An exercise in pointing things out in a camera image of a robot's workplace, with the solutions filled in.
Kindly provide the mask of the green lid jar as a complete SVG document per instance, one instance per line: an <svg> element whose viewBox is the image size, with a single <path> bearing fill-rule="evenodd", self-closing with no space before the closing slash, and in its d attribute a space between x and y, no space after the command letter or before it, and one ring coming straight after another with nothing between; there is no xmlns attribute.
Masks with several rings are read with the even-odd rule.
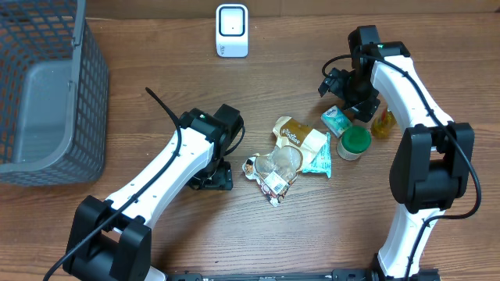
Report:
<svg viewBox="0 0 500 281"><path fill-rule="evenodd" d="M347 129L337 143L337 153L346 161L355 161L368 150L372 138L369 131L361 126Z"/></svg>

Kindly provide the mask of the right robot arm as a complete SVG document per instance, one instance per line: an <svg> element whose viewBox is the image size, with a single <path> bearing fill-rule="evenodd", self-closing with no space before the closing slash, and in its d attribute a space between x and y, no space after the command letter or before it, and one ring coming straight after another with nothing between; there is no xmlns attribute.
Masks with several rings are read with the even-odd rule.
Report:
<svg viewBox="0 0 500 281"><path fill-rule="evenodd" d="M438 280L422 270L420 256L439 220L466 219L481 203L480 182L471 164L474 131L457 123L430 96L407 47L383 42L374 25L348 36L352 70L322 72L321 95L335 94L343 108L369 122L382 100L402 132L389 173L398 205L387 239L368 269L335 269L335 280Z"/></svg>

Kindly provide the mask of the teal snack packet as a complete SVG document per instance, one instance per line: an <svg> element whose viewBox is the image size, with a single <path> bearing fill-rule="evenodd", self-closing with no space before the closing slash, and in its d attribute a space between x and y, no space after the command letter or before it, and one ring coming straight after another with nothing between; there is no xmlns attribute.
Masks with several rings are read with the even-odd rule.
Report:
<svg viewBox="0 0 500 281"><path fill-rule="evenodd" d="M325 174L328 179L331 178L332 164L331 164L331 152L330 152L330 141L331 136L326 133L326 142L322 148L317 153L316 157L309 163L303 170L303 173L318 173Z"/></svg>

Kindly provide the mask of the grey plastic mesh basket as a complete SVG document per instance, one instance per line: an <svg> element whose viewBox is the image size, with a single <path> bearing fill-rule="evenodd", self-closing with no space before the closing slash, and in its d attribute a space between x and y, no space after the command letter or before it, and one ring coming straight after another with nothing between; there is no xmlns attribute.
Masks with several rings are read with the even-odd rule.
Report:
<svg viewBox="0 0 500 281"><path fill-rule="evenodd" d="M105 167L109 68L85 0L1 3L1 181L96 181Z"/></svg>

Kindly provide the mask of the white barcode scanner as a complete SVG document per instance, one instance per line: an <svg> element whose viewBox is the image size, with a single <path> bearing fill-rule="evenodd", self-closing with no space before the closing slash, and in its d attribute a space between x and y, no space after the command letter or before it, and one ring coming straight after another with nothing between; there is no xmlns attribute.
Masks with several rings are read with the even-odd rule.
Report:
<svg viewBox="0 0 500 281"><path fill-rule="evenodd" d="M248 55L248 9L245 5L226 3L217 7L216 53L222 58Z"/></svg>

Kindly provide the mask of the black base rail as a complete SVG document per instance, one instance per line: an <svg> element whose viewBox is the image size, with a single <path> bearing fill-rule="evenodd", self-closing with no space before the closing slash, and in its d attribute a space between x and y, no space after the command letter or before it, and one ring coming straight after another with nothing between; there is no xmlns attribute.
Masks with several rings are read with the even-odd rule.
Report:
<svg viewBox="0 0 500 281"><path fill-rule="evenodd" d="M242 274L203 276L199 273L167 275L157 269L150 268L144 281L395 281L395 278L382 277L373 270L335 269L332 272L290 273L290 274Z"/></svg>

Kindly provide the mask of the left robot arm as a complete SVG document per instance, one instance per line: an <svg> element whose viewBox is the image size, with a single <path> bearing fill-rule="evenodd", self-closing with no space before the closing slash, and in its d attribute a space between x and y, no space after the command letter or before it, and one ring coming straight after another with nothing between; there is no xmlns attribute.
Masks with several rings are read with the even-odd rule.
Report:
<svg viewBox="0 0 500 281"><path fill-rule="evenodd" d="M65 272L79 280L165 280L152 266L152 230L181 189L231 190L225 156L244 129L239 110L223 104L214 115L197 108L126 186L104 201L87 196L77 207L68 240Z"/></svg>

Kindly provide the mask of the yellow dish soap bottle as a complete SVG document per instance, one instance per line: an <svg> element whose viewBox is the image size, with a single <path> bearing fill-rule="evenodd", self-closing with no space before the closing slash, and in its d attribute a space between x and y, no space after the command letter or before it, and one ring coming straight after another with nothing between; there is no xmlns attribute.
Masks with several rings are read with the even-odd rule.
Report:
<svg viewBox="0 0 500 281"><path fill-rule="evenodd" d="M397 123L395 116L386 108L380 116L378 116L371 125L371 133L375 138L388 138L391 130Z"/></svg>

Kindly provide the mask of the teal tissue pack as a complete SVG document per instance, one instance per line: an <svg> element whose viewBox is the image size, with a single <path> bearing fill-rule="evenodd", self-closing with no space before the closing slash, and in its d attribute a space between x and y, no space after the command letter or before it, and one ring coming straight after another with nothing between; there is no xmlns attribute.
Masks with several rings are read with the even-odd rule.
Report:
<svg viewBox="0 0 500 281"><path fill-rule="evenodd" d="M320 118L336 138L340 138L352 127L352 122L336 105L326 110Z"/></svg>

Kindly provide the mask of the brown snack wrapper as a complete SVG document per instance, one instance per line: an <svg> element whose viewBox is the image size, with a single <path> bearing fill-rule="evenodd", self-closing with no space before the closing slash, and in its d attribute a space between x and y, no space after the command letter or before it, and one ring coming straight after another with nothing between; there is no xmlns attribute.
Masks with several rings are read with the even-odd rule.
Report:
<svg viewBox="0 0 500 281"><path fill-rule="evenodd" d="M282 116L276 121L273 134L276 137L274 149L268 154L250 156L242 170L248 180L257 182L267 201L277 207L327 137L290 116Z"/></svg>

